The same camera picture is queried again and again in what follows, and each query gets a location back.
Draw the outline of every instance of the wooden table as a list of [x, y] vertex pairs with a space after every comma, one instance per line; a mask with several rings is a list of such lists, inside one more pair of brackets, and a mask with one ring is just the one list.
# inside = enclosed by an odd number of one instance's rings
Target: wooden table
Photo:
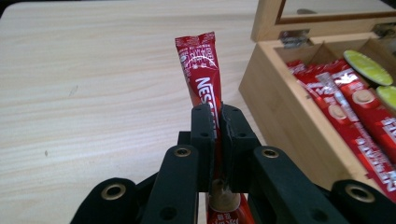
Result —
[[[157, 172], [189, 131], [175, 37], [215, 31], [222, 99], [254, 43], [257, 0], [21, 3], [0, 20], [1, 223], [68, 223], [98, 183]], [[199, 222], [205, 223], [201, 195]]]

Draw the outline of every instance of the round green packet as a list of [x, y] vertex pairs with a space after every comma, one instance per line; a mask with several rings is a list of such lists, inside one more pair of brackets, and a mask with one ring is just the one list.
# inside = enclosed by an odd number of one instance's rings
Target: round green packet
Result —
[[376, 88], [376, 93], [385, 104], [396, 110], [396, 87], [379, 86]]
[[393, 83], [392, 76], [378, 63], [356, 50], [344, 51], [346, 61], [362, 76], [381, 86]]

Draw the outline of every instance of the coffee stick packet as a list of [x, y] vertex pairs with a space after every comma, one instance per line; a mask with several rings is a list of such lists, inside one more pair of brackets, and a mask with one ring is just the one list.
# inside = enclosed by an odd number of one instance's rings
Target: coffee stick packet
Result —
[[289, 71], [292, 74], [297, 74], [297, 73], [302, 72], [306, 69], [305, 64], [301, 60], [296, 60], [296, 61], [286, 63], [286, 66], [289, 68]]
[[391, 111], [346, 61], [334, 62], [329, 71], [367, 132], [396, 164], [396, 118]]
[[232, 193], [223, 186], [220, 131], [221, 85], [215, 33], [182, 36], [175, 39], [192, 105], [209, 104], [213, 117], [215, 164], [212, 194], [206, 194], [206, 222], [210, 224], [254, 224], [244, 194]]
[[321, 65], [295, 74], [356, 158], [385, 194], [396, 202], [396, 172], [379, 146], [364, 130], [343, 93]]

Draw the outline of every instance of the box lid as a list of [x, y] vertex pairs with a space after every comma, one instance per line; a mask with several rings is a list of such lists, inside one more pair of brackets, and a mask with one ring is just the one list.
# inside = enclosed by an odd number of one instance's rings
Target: box lid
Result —
[[393, 0], [259, 0], [251, 39], [276, 40], [282, 32], [306, 30], [307, 36], [372, 32], [396, 22]]

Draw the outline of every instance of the glass lid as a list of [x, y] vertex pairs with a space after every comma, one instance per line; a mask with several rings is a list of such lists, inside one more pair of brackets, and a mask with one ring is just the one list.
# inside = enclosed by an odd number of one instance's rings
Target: glass lid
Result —
[[276, 23], [395, 17], [395, 8], [396, 0], [282, 0]]

